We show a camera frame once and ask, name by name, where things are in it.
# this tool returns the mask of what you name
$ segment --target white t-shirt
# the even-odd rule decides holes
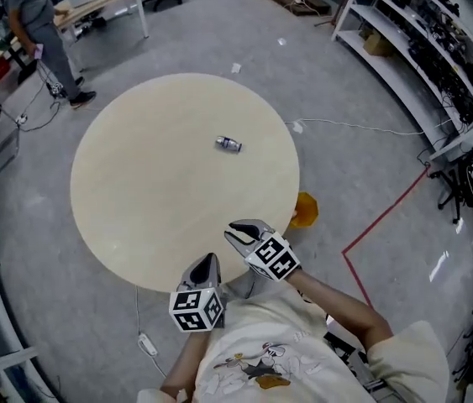
[[[229,304],[199,366],[193,401],[366,403],[374,399],[323,339],[324,313],[284,287]],[[368,352],[369,368],[407,402],[441,403],[449,367],[434,331],[416,322]],[[174,400],[142,390],[138,403]]]

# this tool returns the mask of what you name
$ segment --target black shoe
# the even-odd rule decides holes
[[[84,104],[90,103],[96,97],[96,92],[80,92],[76,98],[70,100],[70,106],[74,109],[83,106]]]

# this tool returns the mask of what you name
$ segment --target can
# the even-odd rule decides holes
[[[218,136],[216,144],[221,146],[223,149],[228,149],[229,151],[234,152],[239,152],[242,149],[242,144],[239,144],[236,140],[231,138],[226,138],[225,136]]]

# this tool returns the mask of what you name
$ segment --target person in white t-shirt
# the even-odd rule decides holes
[[[449,367],[427,322],[393,335],[379,313],[301,269],[277,285],[231,301],[225,328],[192,333],[160,389],[141,390],[138,403],[445,401]],[[324,340],[325,312],[360,340],[391,400],[371,396]]]

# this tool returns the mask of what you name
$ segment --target standing person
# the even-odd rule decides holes
[[[66,16],[68,12],[55,9],[51,0],[4,0],[4,7],[10,29],[31,57],[34,57],[37,44],[44,46],[42,61],[64,87],[71,106],[78,108],[92,101],[96,92],[82,92],[77,86],[53,23],[55,15]]]
[[[445,402],[447,359],[427,322],[394,336],[379,313],[301,269],[278,285],[231,301],[225,328],[192,333],[160,389],[140,391],[138,403]],[[350,356],[357,378],[323,339],[325,311],[366,351],[368,368]]]

